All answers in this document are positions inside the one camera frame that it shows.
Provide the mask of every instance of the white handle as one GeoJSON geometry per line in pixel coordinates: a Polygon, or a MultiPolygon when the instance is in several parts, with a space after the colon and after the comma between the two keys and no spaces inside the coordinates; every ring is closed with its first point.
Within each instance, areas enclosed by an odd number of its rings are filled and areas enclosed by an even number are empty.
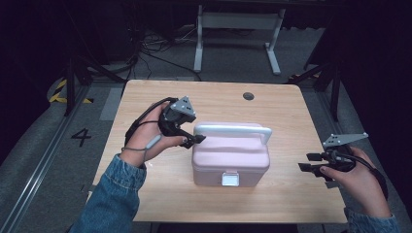
{"type": "Polygon", "coordinates": [[[272,135],[272,130],[265,127],[253,127],[253,126],[241,126],[241,125],[214,125],[214,124],[203,124],[194,126],[194,135],[203,134],[206,132],[216,132],[216,133],[234,133],[234,134],[245,134],[245,133],[258,133],[263,134],[263,139],[261,143],[266,145],[269,141],[270,135],[272,135]]]}

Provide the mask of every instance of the table hole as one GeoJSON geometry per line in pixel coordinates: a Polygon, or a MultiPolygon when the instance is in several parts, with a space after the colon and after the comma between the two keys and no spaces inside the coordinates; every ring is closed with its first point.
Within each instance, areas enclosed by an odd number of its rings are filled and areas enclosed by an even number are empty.
{"type": "Polygon", "coordinates": [[[255,99],[255,95],[251,92],[245,92],[243,93],[243,98],[245,98],[245,100],[253,100],[255,99]]]}

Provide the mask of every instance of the wrist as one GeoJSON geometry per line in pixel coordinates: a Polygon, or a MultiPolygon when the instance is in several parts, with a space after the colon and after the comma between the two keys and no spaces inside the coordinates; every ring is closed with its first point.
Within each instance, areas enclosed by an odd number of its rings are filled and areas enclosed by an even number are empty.
{"type": "Polygon", "coordinates": [[[375,200],[370,205],[363,205],[363,213],[374,217],[391,217],[392,213],[388,202],[383,198],[382,200],[375,200]]]}
{"type": "Polygon", "coordinates": [[[140,167],[145,163],[145,151],[123,150],[119,158],[129,165],[140,167]]]}

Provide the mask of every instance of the pink lunch box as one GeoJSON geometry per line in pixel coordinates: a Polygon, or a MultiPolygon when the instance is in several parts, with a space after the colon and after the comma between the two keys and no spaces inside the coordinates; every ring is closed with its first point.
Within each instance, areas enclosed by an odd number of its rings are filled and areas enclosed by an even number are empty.
{"type": "Polygon", "coordinates": [[[193,179],[198,185],[256,186],[269,169],[272,130],[256,123],[198,122],[194,135],[206,139],[192,148],[193,179]]]}

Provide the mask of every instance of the yellow tape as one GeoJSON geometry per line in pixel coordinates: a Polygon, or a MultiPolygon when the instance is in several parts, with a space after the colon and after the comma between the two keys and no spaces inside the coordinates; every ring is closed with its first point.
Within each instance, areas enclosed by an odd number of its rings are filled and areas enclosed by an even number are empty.
{"type": "MultiPolygon", "coordinates": [[[[54,91],[54,94],[52,95],[51,99],[49,100],[50,103],[52,102],[58,102],[58,103],[67,103],[67,98],[62,98],[58,97],[60,95],[61,90],[63,87],[67,84],[67,80],[65,77],[63,77],[58,84],[57,88],[54,91]]],[[[85,104],[92,104],[94,102],[94,99],[91,98],[86,98],[83,103],[85,104]]]]}

